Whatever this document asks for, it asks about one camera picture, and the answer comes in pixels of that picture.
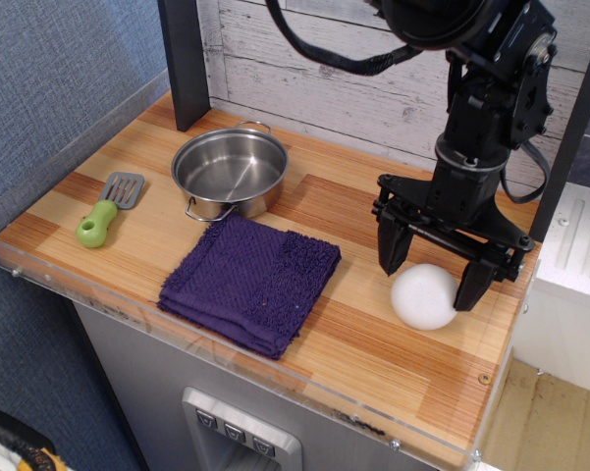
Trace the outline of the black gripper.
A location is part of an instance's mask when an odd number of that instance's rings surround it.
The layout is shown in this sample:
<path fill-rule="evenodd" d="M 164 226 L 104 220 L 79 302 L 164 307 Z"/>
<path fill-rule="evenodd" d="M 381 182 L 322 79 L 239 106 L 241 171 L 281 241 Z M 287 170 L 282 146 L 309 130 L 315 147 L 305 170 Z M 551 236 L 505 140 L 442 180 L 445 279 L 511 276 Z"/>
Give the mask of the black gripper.
<path fill-rule="evenodd" d="M 441 154 L 429 181 L 380 176 L 373 213 L 384 272 L 391 276 L 399 269 L 418 235 L 470 261 L 456 292 L 456 311 L 471 311 L 493 279 L 516 280 L 534 241 L 502 214 L 495 200 L 508 158 Z"/>

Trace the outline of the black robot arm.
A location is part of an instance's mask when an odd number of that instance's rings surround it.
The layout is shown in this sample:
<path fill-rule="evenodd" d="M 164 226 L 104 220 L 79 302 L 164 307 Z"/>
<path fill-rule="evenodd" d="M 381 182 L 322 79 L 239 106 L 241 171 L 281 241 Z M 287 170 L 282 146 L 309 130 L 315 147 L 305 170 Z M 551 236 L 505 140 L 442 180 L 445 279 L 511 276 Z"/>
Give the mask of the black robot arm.
<path fill-rule="evenodd" d="M 381 1 L 378 9 L 407 46 L 442 50 L 450 65 L 433 177 L 378 180 L 379 262 L 395 273 L 415 236 L 463 257 L 454 307 L 469 311 L 493 282 L 515 280 L 535 245 L 501 213 L 496 194 L 514 150 L 550 169 L 532 140 L 552 113 L 554 19 L 538 1 Z"/>

